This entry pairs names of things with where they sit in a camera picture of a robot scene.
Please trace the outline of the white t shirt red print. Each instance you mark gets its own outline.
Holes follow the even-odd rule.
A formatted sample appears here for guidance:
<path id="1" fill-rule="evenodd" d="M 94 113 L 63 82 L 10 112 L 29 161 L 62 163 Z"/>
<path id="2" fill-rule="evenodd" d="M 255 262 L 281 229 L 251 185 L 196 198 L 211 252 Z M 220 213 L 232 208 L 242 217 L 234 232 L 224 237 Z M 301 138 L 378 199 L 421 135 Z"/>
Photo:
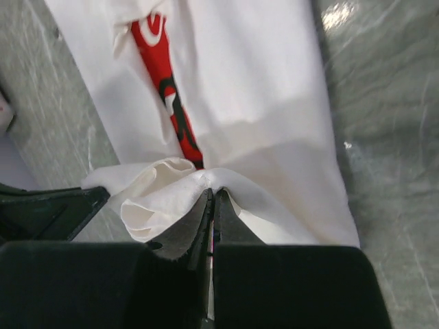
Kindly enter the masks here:
<path id="1" fill-rule="evenodd" d="M 119 164 L 94 170 L 150 241 L 224 189 L 263 242 L 359 247 L 310 1 L 48 1 Z"/>

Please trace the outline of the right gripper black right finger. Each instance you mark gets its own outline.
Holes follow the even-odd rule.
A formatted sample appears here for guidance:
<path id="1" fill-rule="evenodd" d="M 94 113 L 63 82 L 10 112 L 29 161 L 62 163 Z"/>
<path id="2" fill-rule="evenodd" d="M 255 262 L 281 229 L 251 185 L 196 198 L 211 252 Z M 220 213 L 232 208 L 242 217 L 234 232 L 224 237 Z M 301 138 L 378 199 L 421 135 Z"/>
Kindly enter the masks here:
<path id="1" fill-rule="evenodd" d="M 374 269 L 356 247 L 268 245 L 215 196 L 217 328 L 390 328 Z"/>

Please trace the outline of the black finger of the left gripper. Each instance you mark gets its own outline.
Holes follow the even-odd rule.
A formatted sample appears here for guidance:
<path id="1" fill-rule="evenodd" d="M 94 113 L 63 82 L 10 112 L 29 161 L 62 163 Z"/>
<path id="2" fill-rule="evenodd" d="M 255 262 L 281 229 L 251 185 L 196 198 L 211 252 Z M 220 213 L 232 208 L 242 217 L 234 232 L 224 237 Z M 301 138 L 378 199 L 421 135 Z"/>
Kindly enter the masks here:
<path id="1" fill-rule="evenodd" d="M 103 187 L 26 191 L 1 185 L 1 241 L 71 241 L 102 209 Z"/>

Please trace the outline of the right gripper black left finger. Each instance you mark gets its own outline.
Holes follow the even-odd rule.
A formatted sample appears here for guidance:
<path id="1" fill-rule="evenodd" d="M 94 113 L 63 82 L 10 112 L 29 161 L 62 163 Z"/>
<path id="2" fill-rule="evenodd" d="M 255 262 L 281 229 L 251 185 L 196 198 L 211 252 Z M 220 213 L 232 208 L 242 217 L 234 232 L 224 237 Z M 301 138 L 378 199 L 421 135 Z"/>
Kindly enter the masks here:
<path id="1" fill-rule="evenodd" d="M 148 243 L 1 241 L 1 327 L 207 327 L 212 198 Z"/>

